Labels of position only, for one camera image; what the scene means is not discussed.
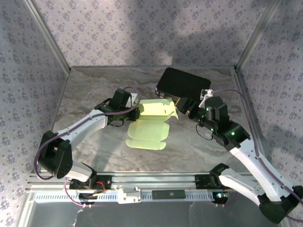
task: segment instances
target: gray marble surface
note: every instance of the gray marble surface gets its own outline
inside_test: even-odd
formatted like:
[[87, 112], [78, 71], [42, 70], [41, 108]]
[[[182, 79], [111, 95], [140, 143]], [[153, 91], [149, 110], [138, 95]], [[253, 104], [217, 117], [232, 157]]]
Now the gray marble surface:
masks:
[[[74, 68], [68, 78], [59, 108], [54, 131], [64, 129], [87, 115], [95, 105], [112, 97], [119, 87], [133, 86], [143, 99], [157, 98], [154, 89], [165, 68]], [[230, 70], [182, 69], [180, 70], [211, 80], [211, 88], [235, 87]], [[233, 92], [220, 95], [228, 105], [229, 115], [249, 131], [240, 97]], [[86, 163], [97, 171], [161, 171], [200, 172], [209, 171], [219, 163], [226, 163], [239, 172], [246, 168], [213, 141], [206, 141], [196, 133], [196, 123], [179, 113], [179, 120], [172, 117], [169, 136], [163, 150], [129, 148], [127, 130], [107, 126], [86, 138], [74, 151], [73, 160]], [[210, 137], [207, 129], [200, 133]]]

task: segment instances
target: patterned wallpaper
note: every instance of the patterned wallpaper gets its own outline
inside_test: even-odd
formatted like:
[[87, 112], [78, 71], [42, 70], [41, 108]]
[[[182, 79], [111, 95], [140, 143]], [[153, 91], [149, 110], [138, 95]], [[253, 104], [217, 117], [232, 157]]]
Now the patterned wallpaper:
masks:
[[0, 7], [0, 226], [12, 226], [65, 75], [24, 2]]
[[303, 185], [303, 1], [281, 2], [242, 73], [271, 162]]
[[72, 66], [231, 66], [268, 0], [36, 0]]

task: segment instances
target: black box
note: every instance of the black box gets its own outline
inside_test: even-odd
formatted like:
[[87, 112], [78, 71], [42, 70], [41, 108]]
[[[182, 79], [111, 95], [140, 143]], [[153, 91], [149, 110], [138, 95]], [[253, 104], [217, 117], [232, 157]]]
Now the black box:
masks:
[[166, 68], [159, 80], [155, 93], [174, 102], [181, 97], [200, 100], [202, 89], [209, 89], [211, 81], [173, 68]]

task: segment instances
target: unfolded cardboard box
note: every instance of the unfolded cardboard box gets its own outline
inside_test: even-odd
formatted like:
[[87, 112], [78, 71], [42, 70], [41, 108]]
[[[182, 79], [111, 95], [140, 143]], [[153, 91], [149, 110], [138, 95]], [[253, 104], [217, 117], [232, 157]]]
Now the unfolded cardboard box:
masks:
[[126, 140], [131, 148], [162, 150], [166, 146], [169, 125], [165, 123], [171, 116], [178, 119], [175, 104], [170, 99], [146, 99], [139, 104], [140, 117], [129, 125]]

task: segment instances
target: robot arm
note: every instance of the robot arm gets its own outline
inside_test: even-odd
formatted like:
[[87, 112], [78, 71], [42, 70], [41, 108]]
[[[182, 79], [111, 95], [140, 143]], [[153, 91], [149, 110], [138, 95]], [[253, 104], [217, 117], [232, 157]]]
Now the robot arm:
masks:
[[212, 90], [202, 91], [201, 99], [197, 103], [181, 98], [176, 106], [199, 126], [211, 130], [216, 142], [240, 160], [257, 180], [247, 180], [227, 165], [219, 164], [210, 171], [211, 182], [243, 194], [269, 220], [279, 223], [298, 205], [298, 198], [303, 198], [303, 187], [293, 186], [255, 149], [250, 135], [229, 119], [227, 105], [220, 97], [214, 97]]
[[113, 121], [138, 119], [139, 110], [135, 108], [135, 104], [138, 103], [137, 94], [118, 89], [113, 98], [98, 104], [87, 116], [72, 126], [57, 133], [46, 132], [40, 147], [52, 138], [57, 138], [41, 150], [37, 163], [58, 179], [66, 176], [86, 183], [88, 188], [92, 187], [95, 183], [92, 178], [96, 171], [83, 163], [73, 162], [72, 151], [87, 136], [105, 128]]

